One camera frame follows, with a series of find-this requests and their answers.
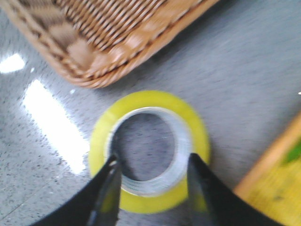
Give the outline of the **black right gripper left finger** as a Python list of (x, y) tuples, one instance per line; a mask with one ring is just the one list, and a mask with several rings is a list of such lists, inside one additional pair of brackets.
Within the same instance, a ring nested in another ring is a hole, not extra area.
[(90, 182), (33, 226), (114, 226), (118, 221), (121, 167), (111, 155)]

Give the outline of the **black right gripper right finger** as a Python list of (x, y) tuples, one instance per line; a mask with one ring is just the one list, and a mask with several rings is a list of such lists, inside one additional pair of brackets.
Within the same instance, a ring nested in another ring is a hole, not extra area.
[(188, 203), (193, 226), (279, 226), (235, 195), (196, 153), (187, 168)]

